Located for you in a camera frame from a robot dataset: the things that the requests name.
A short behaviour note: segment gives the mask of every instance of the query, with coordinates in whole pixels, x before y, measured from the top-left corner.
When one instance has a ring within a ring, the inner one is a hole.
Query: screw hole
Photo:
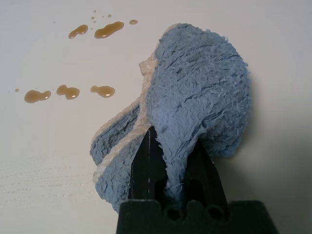
[[[181,218],[181,215],[180,215],[180,212],[177,211],[176,209],[174,208],[171,208],[167,211],[167,215],[168,215],[168,218],[173,220],[173,221],[176,221],[178,219]]]
[[[223,210],[218,206],[209,207],[208,208],[208,214],[212,219],[214,219],[216,221],[224,220]]]

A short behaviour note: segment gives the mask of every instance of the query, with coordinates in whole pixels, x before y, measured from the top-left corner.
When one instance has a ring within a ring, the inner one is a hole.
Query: white table surface
[[[115,21],[124,28],[94,38]],[[91,138],[139,96],[139,62],[179,22],[227,36],[252,73],[250,127],[236,156],[217,161],[228,200],[264,201],[281,234],[312,232],[311,1],[2,0],[0,233],[115,233],[117,214],[92,183]],[[93,31],[68,39],[82,24]],[[57,96],[62,84],[79,97]],[[52,96],[26,103],[36,88]]]

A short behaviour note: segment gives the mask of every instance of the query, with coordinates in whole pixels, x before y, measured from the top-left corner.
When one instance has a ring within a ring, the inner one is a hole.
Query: oil droplet
[[[25,94],[24,100],[27,103],[35,103],[37,101],[44,101],[49,99],[51,96],[50,91],[45,91],[44,93],[40,93],[39,91],[36,90],[30,90]]]
[[[110,98],[115,93],[115,89],[110,86],[92,86],[91,93],[97,93],[103,98]]]
[[[129,24],[137,24],[137,20],[133,19],[133,20],[129,21]]]
[[[106,38],[111,34],[119,31],[124,26],[123,22],[117,21],[115,23],[107,24],[104,28],[97,29],[94,33],[95,38]]]
[[[71,88],[67,88],[67,86],[61,85],[58,89],[57,89],[57,94],[58,95],[65,95],[67,100],[72,100],[78,97],[80,91],[77,88],[71,87]]]
[[[78,28],[76,28],[74,31],[72,31],[69,35],[68,38],[69,39],[73,39],[75,36],[77,36],[77,34],[85,34],[88,31],[88,26],[83,24],[81,26],[79,26]]]

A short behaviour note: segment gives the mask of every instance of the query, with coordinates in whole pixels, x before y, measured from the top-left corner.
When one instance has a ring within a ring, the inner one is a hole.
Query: blue towel
[[[163,149],[168,182],[165,194],[181,198],[187,156],[197,140],[211,156],[230,157],[238,147],[250,112],[249,72],[234,47],[217,33],[177,24],[159,40],[146,95],[111,121],[93,140],[90,154],[99,166],[146,112],[145,128],[155,127]],[[118,211],[127,198],[132,160],[144,137],[129,138],[98,170],[96,190]]]

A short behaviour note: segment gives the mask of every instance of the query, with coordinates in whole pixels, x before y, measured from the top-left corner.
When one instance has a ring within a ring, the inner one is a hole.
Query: liquid spill
[[[129,21],[129,24],[137,24],[137,20],[132,19],[132,20]]]
[[[51,92],[50,91],[45,91],[43,93],[36,91],[36,90],[30,90],[25,94],[25,98],[24,100],[27,103],[35,103],[37,101],[44,101],[49,99],[49,97],[51,96]]]
[[[97,29],[94,33],[94,37],[99,38],[107,38],[111,34],[119,31],[124,26],[123,22],[117,21],[115,23],[107,24],[104,28]]]
[[[85,34],[88,31],[88,26],[83,24],[81,26],[79,26],[78,28],[76,28],[74,31],[72,31],[69,35],[68,38],[69,39],[73,39],[75,36],[77,36],[77,34]]]
[[[79,89],[74,88],[74,87],[70,87],[67,88],[67,86],[61,85],[58,89],[57,89],[57,94],[58,95],[65,95],[67,100],[72,100],[75,99],[79,96]]]
[[[91,93],[97,93],[103,98],[110,98],[115,93],[115,89],[110,86],[92,86],[90,91]]]

